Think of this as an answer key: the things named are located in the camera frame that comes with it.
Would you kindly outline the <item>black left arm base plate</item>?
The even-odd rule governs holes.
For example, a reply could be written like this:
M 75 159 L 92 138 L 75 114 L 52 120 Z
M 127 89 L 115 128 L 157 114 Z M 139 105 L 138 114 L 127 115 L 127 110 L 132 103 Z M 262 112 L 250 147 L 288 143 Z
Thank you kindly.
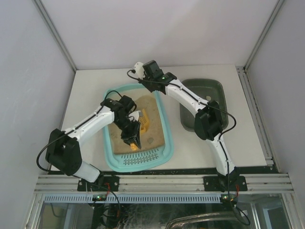
M 99 191 L 113 191 L 117 192 L 119 189 L 120 178 L 118 176 L 101 175 L 93 183 L 80 179 L 78 182 L 77 191 L 80 192 L 99 192 Z

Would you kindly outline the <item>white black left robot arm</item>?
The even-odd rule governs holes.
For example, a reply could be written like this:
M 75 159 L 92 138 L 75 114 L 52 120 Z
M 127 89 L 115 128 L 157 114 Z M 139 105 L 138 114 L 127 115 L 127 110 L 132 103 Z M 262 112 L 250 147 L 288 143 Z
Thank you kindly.
M 84 120 L 71 128 L 51 132 L 45 159 L 67 176 L 75 176 L 90 183 L 95 182 L 101 172 L 85 162 L 81 146 L 104 127 L 115 124 L 121 131 L 121 140 L 131 149 L 140 149 L 140 118 L 142 111 L 128 96 L 119 100 L 104 99 L 100 106 Z

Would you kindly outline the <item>orange plastic litter scoop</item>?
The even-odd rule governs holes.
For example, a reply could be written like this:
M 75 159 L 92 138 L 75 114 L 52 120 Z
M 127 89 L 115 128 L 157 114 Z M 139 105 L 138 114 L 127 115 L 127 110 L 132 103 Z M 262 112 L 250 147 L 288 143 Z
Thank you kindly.
M 142 112 L 142 117 L 139 118 L 139 123 L 140 123 L 140 135 L 144 134 L 148 131 L 149 129 L 149 125 L 150 125 L 150 121 L 147 115 L 146 110 L 143 108 L 142 110 L 140 110 Z M 132 151 L 136 151 L 138 150 L 137 146 L 130 146 Z

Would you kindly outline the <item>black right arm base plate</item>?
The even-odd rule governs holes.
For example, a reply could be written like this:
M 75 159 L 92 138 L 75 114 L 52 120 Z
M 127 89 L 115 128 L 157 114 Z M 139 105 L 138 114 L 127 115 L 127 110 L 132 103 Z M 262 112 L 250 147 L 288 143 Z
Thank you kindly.
M 226 192 L 229 188 L 229 191 L 247 191 L 247 183 L 244 176 L 238 176 L 237 178 L 230 179 L 221 178 L 219 176 L 204 176 L 203 185 L 205 191 L 220 191 Z

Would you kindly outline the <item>teal plastic litter box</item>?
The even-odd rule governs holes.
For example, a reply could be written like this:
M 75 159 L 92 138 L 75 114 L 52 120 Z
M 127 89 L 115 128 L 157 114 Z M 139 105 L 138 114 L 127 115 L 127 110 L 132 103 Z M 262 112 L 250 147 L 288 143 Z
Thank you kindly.
M 105 161 L 116 172 L 137 172 L 160 166 L 171 159 L 174 143 L 168 117 L 159 92 L 149 92 L 141 84 L 126 84 L 109 89 L 105 96 L 118 100 L 126 95 L 136 102 L 137 108 L 146 110 L 150 125 L 140 135 L 142 148 L 132 151 L 122 140 L 121 131 L 115 124 L 102 129 Z

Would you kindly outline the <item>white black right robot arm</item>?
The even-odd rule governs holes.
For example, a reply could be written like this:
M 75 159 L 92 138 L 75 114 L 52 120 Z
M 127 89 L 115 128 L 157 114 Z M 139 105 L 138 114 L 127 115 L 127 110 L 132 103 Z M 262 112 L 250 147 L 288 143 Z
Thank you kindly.
M 216 163 L 216 170 L 223 177 L 239 175 L 224 143 L 222 114 L 232 116 L 221 110 L 216 101 L 207 101 L 193 93 L 170 72 L 164 73 L 156 61 L 137 62 L 134 70 L 138 81 L 150 92 L 159 91 L 178 101 L 195 118 L 194 132 L 209 144 Z

